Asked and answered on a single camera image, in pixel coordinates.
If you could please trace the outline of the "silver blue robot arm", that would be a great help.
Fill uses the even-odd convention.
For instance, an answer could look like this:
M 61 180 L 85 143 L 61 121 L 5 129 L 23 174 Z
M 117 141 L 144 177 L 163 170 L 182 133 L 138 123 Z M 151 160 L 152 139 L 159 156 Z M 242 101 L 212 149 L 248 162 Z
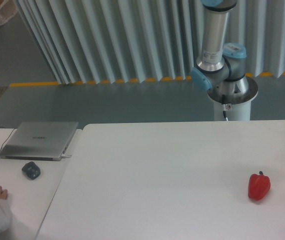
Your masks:
M 225 44 L 230 11 L 236 0 L 202 0 L 204 32 L 196 64 L 190 70 L 193 83 L 208 91 L 223 81 L 238 81 L 245 76 L 246 49 L 236 44 L 236 50 Z

